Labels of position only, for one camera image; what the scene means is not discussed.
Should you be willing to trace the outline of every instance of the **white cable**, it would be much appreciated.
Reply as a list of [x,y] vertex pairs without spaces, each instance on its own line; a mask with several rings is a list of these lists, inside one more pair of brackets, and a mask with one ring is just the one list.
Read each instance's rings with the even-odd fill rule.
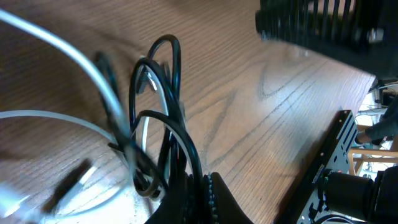
[[21,30],[32,34],[38,39],[41,39],[48,44],[51,44],[52,46],[61,50],[63,53],[69,56],[77,64],[79,64],[79,66],[88,74],[88,76],[97,86],[99,92],[102,94],[108,105],[110,105],[110,109],[113,112],[116,123],[118,124],[118,128],[126,137],[129,136],[129,123],[118,99],[116,98],[116,95],[114,94],[112,88],[109,86],[104,76],[102,76],[101,72],[94,66],[94,64],[90,60],[87,59],[86,56],[84,56],[74,46],[56,36],[55,34],[2,9],[0,9],[0,20],[14,27],[20,28]]
[[[20,117],[20,116],[37,116],[37,117],[42,117],[42,118],[53,118],[53,119],[60,119],[64,121],[69,121],[75,124],[80,124],[86,128],[90,128],[97,133],[100,133],[100,135],[104,136],[106,139],[109,141],[116,143],[116,140],[114,136],[105,130],[101,129],[97,125],[90,123],[88,121],[85,121],[80,118],[72,117],[69,115],[65,114],[59,114],[59,113],[54,113],[54,112],[49,112],[49,111],[38,111],[38,110],[15,110],[15,111],[5,111],[5,112],[0,112],[0,119],[4,118],[15,118],[15,117]],[[24,221],[28,222],[42,222],[43,220],[59,220],[59,219],[65,219],[65,218],[72,218],[76,217],[79,215],[85,215],[87,213],[94,212],[98,209],[101,209],[105,206],[107,206],[109,203],[113,202],[119,195],[121,195],[128,187],[131,185],[132,180],[131,180],[131,175],[127,178],[129,181],[123,185],[113,196],[105,200],[104,202],[99,203],[98,205],[91,207],[87,210],[81,211],[81,212],[76,212],[72,214],[67,214],[67,215],[47,215],[40,213],[38,210],[33,210],[29,209],[26,207],[21,206],[20,209],[16,211],[16,215],[19,216],[19,218],[23,219]]]
[[72,122],[75,124],[80,124],[86,128],[90,128],[91,130],[96,131],[97,133],[100,133],[100,135],[104,136],[106,139],[108,139],[112,143],[116,143],[116,140],[112,134],[106,132],[105,130],[101,129],[97,125],[90,123],[88,121],[85,121],[83,119],[72,117],[69,115],[54,113],[54,112],[49,112],[49,111],[39,111],[39,110],[15,110],[15,111],[0,112],[0,119],[15,118],[15,117],[19,117],[19,116],[37,116],[37,117],[42,117],[42,118],[54,118],[54,119],[69,121],[69,122]]

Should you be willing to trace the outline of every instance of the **black heatsink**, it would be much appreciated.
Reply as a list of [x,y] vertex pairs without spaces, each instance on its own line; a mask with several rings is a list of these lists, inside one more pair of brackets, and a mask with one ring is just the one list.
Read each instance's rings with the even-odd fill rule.
[[261,0],[256,29],[379,79],[398,77],[396,0]]

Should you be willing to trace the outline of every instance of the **wooden table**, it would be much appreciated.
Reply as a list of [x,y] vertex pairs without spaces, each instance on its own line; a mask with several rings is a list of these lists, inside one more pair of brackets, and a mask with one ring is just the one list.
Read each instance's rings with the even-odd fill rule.
[[[254,23],[258,0],[1,0],[0,7],[48,28],[87,56],[106,52],[124,103],[134,61],[160,35],[176,35],[182,45],[187,126],[203,171],[221,174],[254,223],[273,221],[334,114],[356,112],[373,82],[372,76],[314,52],[261,42]],[[49,110],[105,126],[98,91],[80,68],[8,25],[0,23],[0,32],[0,110]],[[158,58],[169,53],[165,47]],[[139,97],[139,110],[158,107],[150,91]],[[154,157],[161,127],[150,126]],[[100,172],[89,193],[82,193],[82,205],[89,207],[87,202],[126,175],[101,136],[74,124],[15,118],[2,120],[0,132],[0,181],[31,195],[31,204],[46,201],[55,184],[86,157],[99,164]],[[122,208],[114,210],[120,223],[128,222],[115,215]],[[139,212],[123,215],[135,223]],[[109,223],[105,220],[95,222]]]

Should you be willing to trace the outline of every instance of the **black cable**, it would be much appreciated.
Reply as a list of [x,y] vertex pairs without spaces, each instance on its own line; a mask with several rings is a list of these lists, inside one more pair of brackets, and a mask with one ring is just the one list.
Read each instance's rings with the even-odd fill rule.
[[135,130],[138,127],[139,121],[141,120],[142,117],[150,117],[150,118],[158,119],[159,121],[166,124],[167,128],[169,130],[171,130],[171,132],[173,132],[173,135],[176,138],[181,139],[181,141],[183,142],[183,146],[186,147],[186,151],[185,151],[185,153],[187,154],[186,156],[189,158],[190,163],[192,165],[192,174],[193,174],[193,181],[195,184],[196,193],[200,194],[202,181],[203,181],[201,164],[200,164],[199,155],[196,150],[196,147],[195,147],[191,137],[186,132],[186,130],[180,128],[180,126],[175,121],[170,119],[168,116],[166,116],[160,112],[150,111],[150,110],[144,110],[138,114],[136,122],[134,123],[134,126],[133,126],[133,130]]
[[[169,69],[165,68],[165,76],[167,78],[171,79],[172,83],[172,89],[173,92],[176,96],[176,99],[179,101],[180,100],[180,87],[181,87],[181,46],[180,42],[176,38],[176,36],[171,35],[171,34],[166,34],[163,35],[162,37],[159,37],[152,47],[148,51],[148,58],[153,59],[155,56],[156,51],[159,49],[159,47],[166,43],[170,42],[172,46],[172,75],[170,77],[169,75]],[[181,123],[182,127],[185,128],[185,124],[183,123],[183,118],[179,119],[179,122]],[[172,137],[170,140],[171,143],[171,151],[178,150],[178,152],[173,152],[172,155],[178,155],[178,164],[177,165],[177,173],[178,174],[183,174],[185,171],[185,167],[187,166],[187,158],[185,157],[185,154],[182,152],[181,148],[178,146],[175,146],[177,143],[176,140]]]
[[[170,42],[173,52],[173,67],[172,74],[169,72],[168,65],[162,64],[160,66],[157,62],[153,60],[153,57],[157,49],[165,42]],[[181,80],[181,50],[178,39],[173,35],[164,35],[157,39],[155,43],[150,48],[148,58],[141,58],[134,67],[129,90],[129,112],[130,112],[130,125],[136,120],[135,112],[135,102],[136,94],[143,92],[144,87],[140,85],[146,85],[148,82],[146,75],[149,70],[152,70],[151,75],[155,75],[162,86],[164,91],[167,109],[169,112],[169,118],[180,125],[182,129],[185,129],[185,120],[182,110],[179,105],[179,95],[180,95],[180,80]],[[170,130],[165,129],[164,138],[162,141],[162,146],[160,148],[160,154],[158,159],[158,168],[161,171],[165,170],[167,157],[171,150],[171,163],[170,169],[170,180],[178,178],[179,174],[184,174],[187,165],[186,155],[181,150],[176,139],[170,135]]]
[[[94,63],[98,70],[105,76],[105,78],[109,81],[109,84],[111,85],[111,88],[115,92],[115,95],[117,96],[118,100],[120,101],[119,98],[119,92],[118,92],[118,86],[117,86],[117,81],[116,81],[116,76],[113,72],[111,63],[109,59],[105,56],[104,53],[98,52],[95,55],[95,60]],[[168,190],[169,186],[166,183],[164,177],[161,175],[162,171],[157,168],[157,166],[151,161],[151,159],[141,150],[139,147],[136,145],[135,139],[133,141],[130,141],[130,139],[125,139],[123,135],[121,134],[120,130],[118,130],[116,123],[113,120],[111,111],[109,109],[109,106],[105,103],[104,99],[101,97],[101,101],[105,110],[105,113],[108,118],[108,124],[112,129],[113,134],[115,135],[116,141],[118,142],[118,145],[115,146],[114,144],[109,144],[113,149],[122,151],[124,150],[124,146],[127,144],[131,144],[132,147],[136,150],[136,160],[137,160],[137,167],[143,171],[144,174],[150,175],[151,172],[157,176],[156,180],[157,182],[162,183],[162,186],[164,187],[165,190]],[[136,176],[134,176],[135,180],[138,180],[141,185],[143,185],[143,188],[148,188],[150,185],[149,183],[146,182],[146,180],[143,178],[142,174],[137,173]]]
[[[146,75],[146,73],[141,72],[142,67],[147,67],[151,69],[153,71],[153,75],[155,75],[159,80],[165,95],[169,116],[171,118],[176,118],[178,116],[178,113],[176,112],[176,109],[178,108],[177,100],[175,99],[175,96],[171,91],[170,87],[171,84],[169,80],[165,78],[164,71],[162,70],[160,65],[155,61],[149,58],[140,58],[136,63],[136,66],[134,67],[134,70],[132,72],[130,89],[129,89],[129,115],[130,115],[130,128],[132,130],[131,139],[133,141],[136,141],[136,134],[135,134],[136,126],[134,126],[134,124],[136,123],[136,95],[140,90],[140,87],[138,87],[137,85],[140,85],[139,80],[142,80],[144,78],[143,76]],[[165,129],[162,145],[160,148],[159,159],[158,159],[158,168],[161,171],[161,173],[164,173],[165,165],[167,162],[167,156],[169,155],[170,146],[171,146],[170,130]],[[151,192],[147,191],[145,187],[140,186],[140,184],[142,185],[143,183],[137,182],[136,179],[134,183],[136,184],[136,187],[138,189],[144,189],[143,191],[139,192],[141,196],[149,196],[149,194],[153,193],[153,190],[156,189],[157,185],[157,181],[151,184],[151,190],[152,190]]]
[[172,87],[173,92],[177,99],[180,99],[180,87],[181,87],[181,46],[178,39],[171,34],[163,35],[159,37],[152,47],[148,51],[148,58],[154,59],[155,53],[159,47],[166,43],[170,42],[172,45],[172,53],[173,53],[173,72],[172,72]]
[[[168,65],[159,65],[153,57],[157,49],[165,42],[170,42],[173,52],[172,72],[170,73]],[[103,54],[96,56],[97,67],[107,75],[107,78],[119,98],[118,88],[113,70],[109,61]],[[167,107],[167,115],[155,111],[141,111],[136,116],[136,95],[143,92],[145,85],[149,79],[156,76],[157,85],[160,85],[163,91],[165,103]],[[113,123],[112,114],[108,106],[104,103],[105,112],[108,116],[110,126],[114,132],[118,145],[109,144],[115,149],[125,149],[128,144],[136,152],[136,174],[133,177],[136,190],[141,196],[157,197],[159,193],[159,184],[164,190],[168,190],[169,186],[175,182],[181,175],[185,175],[185,168],[187,165],[187,158],[191,165],[193,172],[193,183],[195,193],[198,198],[202,197],[202,182],[203,174],[201,171],[201,164],[199,156],[192,139],[185,129],[185,115],[180,107],[180,85],[181,85],[181,49],[177,38],[173,35],[164,35],[157,39],[150,48],[147,58],[140,58],[132,72],[130,88],[129,88],[129,118],[131,128],[131,138],[124,139],[119,133],[116,125]],[[160,148],[159,159],[157,166],[145,154],[145,152],[136,144],[136,128],[141,118],[150,117],[158,119],[163,122],[165,133]],[[167,160],[170,155],[170,176],[169,184],[165,180],[165,171]],[[149,183],[145,175],[153,178]]]

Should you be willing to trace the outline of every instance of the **wooden chair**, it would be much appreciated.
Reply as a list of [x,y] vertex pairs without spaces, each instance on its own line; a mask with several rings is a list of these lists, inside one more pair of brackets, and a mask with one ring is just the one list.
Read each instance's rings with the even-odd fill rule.
[[[361,158],[354,158],[353,154],[361,154]],[[389,156],[388,158],[370,158],[369,156]],[[348,153],[349,174],[359,175],[364,162],[391,162],[398,163],[398,151],[380,149],[351,148]]]

